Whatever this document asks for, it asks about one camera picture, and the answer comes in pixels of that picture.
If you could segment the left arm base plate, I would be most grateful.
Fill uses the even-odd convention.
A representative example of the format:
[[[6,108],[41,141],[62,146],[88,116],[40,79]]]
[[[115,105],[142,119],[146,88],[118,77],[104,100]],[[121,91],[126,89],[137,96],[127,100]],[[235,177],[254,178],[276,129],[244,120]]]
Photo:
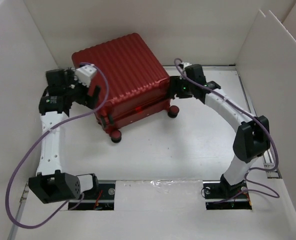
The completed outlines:
[[[75,207],[78,200],[71,200],[68,203],[70,211],[113,211],[115,207],[115,181],[99,181],[98,190],[87,190],[84,192],[84,199]]]

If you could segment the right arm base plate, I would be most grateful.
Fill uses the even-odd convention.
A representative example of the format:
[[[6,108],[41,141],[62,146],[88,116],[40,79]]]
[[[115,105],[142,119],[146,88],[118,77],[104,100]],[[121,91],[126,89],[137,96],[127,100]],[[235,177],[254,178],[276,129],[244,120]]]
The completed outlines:
[[[206,210],[252,210],[249,194],[240,193],[247,187],[245,182],[229,193],[221,189],[219,181],[204,181],[200,191],[205,199]]]

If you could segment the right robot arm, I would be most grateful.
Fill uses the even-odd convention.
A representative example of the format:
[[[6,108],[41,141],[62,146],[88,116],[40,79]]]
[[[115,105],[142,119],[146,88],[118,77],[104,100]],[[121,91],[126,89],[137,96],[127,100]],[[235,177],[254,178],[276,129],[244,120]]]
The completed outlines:
[[[215,81],[207,81],[203,67],[175,59],[179,75],[170,77],[171,98],[195,98],[220,115],[235,131],[233,159],[221,175],[216,193],[221,202],[244,193],[242,185],[253,164],[270,149],[269,120],[238,106]]]

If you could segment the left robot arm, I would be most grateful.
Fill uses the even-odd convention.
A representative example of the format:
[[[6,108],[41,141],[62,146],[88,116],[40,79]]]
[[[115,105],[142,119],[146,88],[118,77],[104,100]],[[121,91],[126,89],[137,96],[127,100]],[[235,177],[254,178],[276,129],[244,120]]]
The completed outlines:
[[[44,203],[78,199],[81,194],[95,198],[99,194],[95,174],[72,175],[64,171],[65,128],[58,123],[67,120],[74,102],[91,110],[98,102],[101,88],[95,86],[89,95],[92,79],[97,74],[94,65],[72,69],[54,69],[45,73],[47,87],[39,102],[42,132],[41,155],[36,175],[29,178],[28,187]]]

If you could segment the red suitcase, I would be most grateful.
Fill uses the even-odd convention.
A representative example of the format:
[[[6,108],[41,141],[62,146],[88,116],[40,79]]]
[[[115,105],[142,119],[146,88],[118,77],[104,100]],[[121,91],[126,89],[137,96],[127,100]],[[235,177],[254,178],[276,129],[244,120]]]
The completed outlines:
[[[107,99],[95,117],[113,143],[122,140],[121,128],[161,111],[176,118],[180,109],[171,105],[170,76],[138,33],[127,34],[71,56],[75,68],[94,64],[97,73],[89,86],[101,88],[98,101]]]

